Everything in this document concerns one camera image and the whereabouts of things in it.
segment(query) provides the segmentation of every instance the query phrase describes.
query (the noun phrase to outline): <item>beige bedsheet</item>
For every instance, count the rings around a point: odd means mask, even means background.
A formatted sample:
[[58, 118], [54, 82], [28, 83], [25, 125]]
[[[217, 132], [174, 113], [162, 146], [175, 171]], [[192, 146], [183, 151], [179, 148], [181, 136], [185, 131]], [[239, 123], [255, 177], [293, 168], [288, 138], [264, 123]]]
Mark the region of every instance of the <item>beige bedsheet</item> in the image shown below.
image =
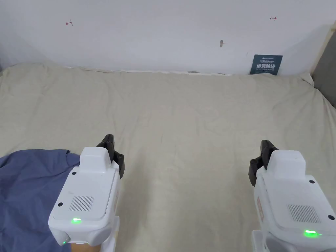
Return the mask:
[[336, 209], [336, 110], [308, 74], [201, 76], [23, 64], [0, 77], [0, 155], [114, 134], [126, 170], [117, 251], [252, 251], [262, 139], [299, 150]]

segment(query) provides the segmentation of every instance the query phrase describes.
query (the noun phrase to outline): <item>white casing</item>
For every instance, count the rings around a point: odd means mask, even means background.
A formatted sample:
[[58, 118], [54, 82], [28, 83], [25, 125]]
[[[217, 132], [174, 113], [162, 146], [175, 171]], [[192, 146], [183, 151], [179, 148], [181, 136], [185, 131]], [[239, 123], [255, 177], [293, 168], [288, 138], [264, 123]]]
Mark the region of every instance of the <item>white casing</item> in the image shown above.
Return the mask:
[[[254, 201], [262, 235], [252, 233], [255, 251], [260, 251], [262, 244], [263, 251], [272, 252], [268, 248], [272, 243], [277, 244], [278, 251], [290, 252], [336, 248], [336, 220], [328, 217], [335, 213], [314, 177], [305, 174], [305, 168], [300, 152], [276, 150], [267, 171], [264, 167], [257, 171]], [[320, 235], [309, 236], [306, 230]]]
[[115, 216], [119, 187], [119, 166], [110, 162], [107, 149], [85, 147], [80, 165], [69, 173], [49, 216], [48, 225], [57, 243], [96, 246], [106, 241], [108, 244], [102, 247], [114, 251], [119, 230], [119, 217]]

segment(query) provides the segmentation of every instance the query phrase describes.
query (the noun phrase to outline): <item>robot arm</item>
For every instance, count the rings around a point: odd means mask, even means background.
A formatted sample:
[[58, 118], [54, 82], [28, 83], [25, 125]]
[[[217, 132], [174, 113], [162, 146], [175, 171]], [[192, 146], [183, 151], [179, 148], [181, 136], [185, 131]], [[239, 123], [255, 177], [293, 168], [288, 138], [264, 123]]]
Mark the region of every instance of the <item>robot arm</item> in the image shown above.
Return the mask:
[[300, 152], [261, 142], [260, 156], [249, 169], [261, 226], [252, 231], [254, 251], [336, 251], [335, 213], [305, 168]]
[[97, 147], [85, 147], [80, 165], [74, 167], [49, 216], [49, 229], [59, 245], [66, 243], [114, 251], [119, 217], [115, 215], [124, 155], [114, 150], [114, 137], [107, 135]]

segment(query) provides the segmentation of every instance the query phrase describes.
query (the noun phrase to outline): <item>blue cloth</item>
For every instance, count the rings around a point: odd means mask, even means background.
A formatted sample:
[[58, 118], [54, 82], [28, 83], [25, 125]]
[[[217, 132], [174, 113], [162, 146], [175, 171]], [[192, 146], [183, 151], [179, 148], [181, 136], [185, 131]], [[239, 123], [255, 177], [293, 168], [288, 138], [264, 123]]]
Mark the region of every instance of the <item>blue cloth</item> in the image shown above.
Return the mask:
[[48, 227], [49, 214], [79, 155], [25, 150], [0, 158], [0, 251], [70, 252]]

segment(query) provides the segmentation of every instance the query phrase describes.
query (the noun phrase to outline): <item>dark blue sign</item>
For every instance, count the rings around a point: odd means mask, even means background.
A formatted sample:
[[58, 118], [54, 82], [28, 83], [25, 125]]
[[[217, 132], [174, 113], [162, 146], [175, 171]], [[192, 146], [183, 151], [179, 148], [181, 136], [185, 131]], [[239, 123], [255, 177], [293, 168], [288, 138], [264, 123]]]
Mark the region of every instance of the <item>dark blue sign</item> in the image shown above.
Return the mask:
[[255, 54], [250, 74], [270, 73], [277, 75], [282, 60], [282, 55]]

